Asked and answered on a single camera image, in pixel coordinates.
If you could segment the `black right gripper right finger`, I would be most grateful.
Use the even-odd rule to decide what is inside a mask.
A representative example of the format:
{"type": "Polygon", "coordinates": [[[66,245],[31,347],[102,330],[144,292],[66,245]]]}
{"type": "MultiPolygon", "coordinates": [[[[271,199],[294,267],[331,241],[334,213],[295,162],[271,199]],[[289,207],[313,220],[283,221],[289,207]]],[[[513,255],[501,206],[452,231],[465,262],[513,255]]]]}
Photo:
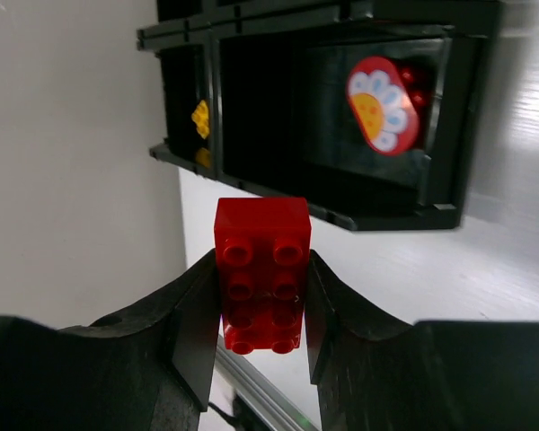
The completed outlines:
{"type": "Polygon", "coordinates": [[[305,328],[325,430],[539,430],[539,322],[408,324],[312,253],[305,328]]]}

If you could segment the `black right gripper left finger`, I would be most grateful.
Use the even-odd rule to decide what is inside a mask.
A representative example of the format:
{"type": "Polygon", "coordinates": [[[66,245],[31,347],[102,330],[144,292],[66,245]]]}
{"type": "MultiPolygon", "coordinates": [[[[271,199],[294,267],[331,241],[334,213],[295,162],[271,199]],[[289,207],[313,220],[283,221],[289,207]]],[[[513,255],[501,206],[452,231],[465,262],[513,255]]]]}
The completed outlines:
{"type": "Polygon", "coordinates": [[[220,320],[213,252],[88,326],[0,316],[0,430],[195,430],[220,320]]]}

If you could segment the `red long lego brick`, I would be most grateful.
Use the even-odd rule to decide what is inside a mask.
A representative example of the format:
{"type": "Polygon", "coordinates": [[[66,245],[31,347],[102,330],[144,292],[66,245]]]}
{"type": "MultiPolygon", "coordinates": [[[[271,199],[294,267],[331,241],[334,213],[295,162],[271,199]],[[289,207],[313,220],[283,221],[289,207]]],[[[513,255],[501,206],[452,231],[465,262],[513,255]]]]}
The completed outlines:
{"type": "Polygon", "coordinates": [[[220,198],[214,223],[225,347],[285,355],[301,341],[312,226],[304,198],[220,198]]]}

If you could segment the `red flower print lego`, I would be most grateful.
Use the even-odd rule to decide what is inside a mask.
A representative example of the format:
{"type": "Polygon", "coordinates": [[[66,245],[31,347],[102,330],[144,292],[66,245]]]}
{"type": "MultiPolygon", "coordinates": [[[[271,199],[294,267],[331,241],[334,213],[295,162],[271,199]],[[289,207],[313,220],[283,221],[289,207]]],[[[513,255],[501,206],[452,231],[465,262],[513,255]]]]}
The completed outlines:
{"type": "Polygon", "coordinates": [[[419,149],[426,134],[433,74],[411,61],[370,56],[346,82],[346,98],[367,144],[384,156],[419,149]]]}

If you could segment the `yellow oval lego brick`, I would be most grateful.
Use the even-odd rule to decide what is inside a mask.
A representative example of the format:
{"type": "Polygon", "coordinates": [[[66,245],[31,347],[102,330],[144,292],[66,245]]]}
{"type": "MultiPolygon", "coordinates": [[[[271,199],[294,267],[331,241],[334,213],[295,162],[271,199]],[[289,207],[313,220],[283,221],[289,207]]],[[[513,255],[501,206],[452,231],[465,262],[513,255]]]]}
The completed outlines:
{"type": "Polygon", "coordinates": [[[211,168],[211,153],[206,147],[201,147],[195,153],[195,162],[206,169],[211,168]]]}

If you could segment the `yellow smiley face lego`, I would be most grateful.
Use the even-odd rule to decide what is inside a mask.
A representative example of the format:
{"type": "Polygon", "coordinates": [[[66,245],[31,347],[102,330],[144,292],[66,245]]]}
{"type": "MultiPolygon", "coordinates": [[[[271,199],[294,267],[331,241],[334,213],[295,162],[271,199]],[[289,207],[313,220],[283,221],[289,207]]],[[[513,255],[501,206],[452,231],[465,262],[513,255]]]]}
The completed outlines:
{"type": "Polygon", "coordinates": [[[205,100],[201,100],[191,114],[191,119],[196,126],[197,133],[202,139],[207,139],[210,133],[209,109],[205,100]]]}

